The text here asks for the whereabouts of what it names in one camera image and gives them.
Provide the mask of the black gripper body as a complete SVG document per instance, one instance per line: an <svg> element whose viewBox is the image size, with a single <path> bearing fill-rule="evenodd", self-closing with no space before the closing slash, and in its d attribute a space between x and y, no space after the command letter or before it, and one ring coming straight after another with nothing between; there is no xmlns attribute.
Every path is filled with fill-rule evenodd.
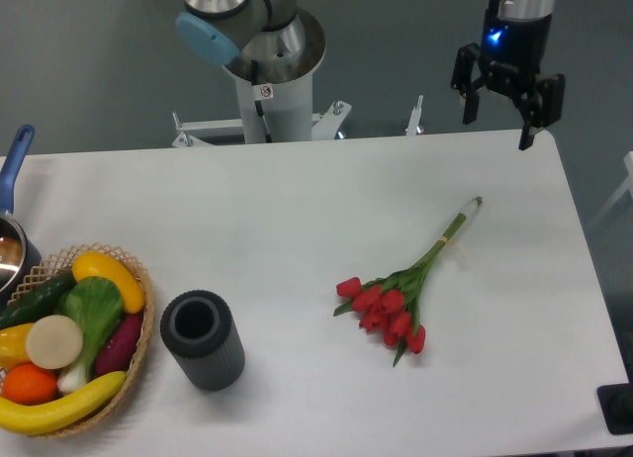
<svg viewBox="0 0 633 457"><path fill-rule="evenodd" d="M507 98L530 92L551 25L551 0L489 0L479 67L489 90Z"/></svg>

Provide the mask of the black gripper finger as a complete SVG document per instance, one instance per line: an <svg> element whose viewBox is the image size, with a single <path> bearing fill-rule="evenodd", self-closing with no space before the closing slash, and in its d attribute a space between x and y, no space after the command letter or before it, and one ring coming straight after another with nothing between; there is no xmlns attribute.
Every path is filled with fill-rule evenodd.
<svg viewBox="0 0 633 457"><path fill-rule="evenodd" d="M477 120L480 95L479 89L483 86L482 78L473 79L473 70L479 60L481 49L477 44L468 44L458 49L453 73L451 88L458 91L464 101L462 122L469 125Z"/></svg>
<svg viewBox="0 0 633 457"><path fill-rule="evenodd" d="M562 73L537 76L527 97L519 104L523 127L519 139L520 150L530 148L536 135L562 117L566 76Z"/></svg>

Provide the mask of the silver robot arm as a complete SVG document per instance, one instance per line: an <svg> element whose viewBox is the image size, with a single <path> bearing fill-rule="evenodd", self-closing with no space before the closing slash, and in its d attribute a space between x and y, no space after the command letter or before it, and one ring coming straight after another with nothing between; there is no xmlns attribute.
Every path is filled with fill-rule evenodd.
<svg viewBox="0 0 633 457"><path fill-rule="evenodd" d="M351 111L336 101L313 111L313 74L325 54L322 26L297 0L183 0L176 19L182 42L233 79L248 143L340 136ZM476 121L480 92L510 100L523 126L519 147L561 119L566 79L542 73L555 0L489 0L479 42L458 49L450 86Z"/></svg>

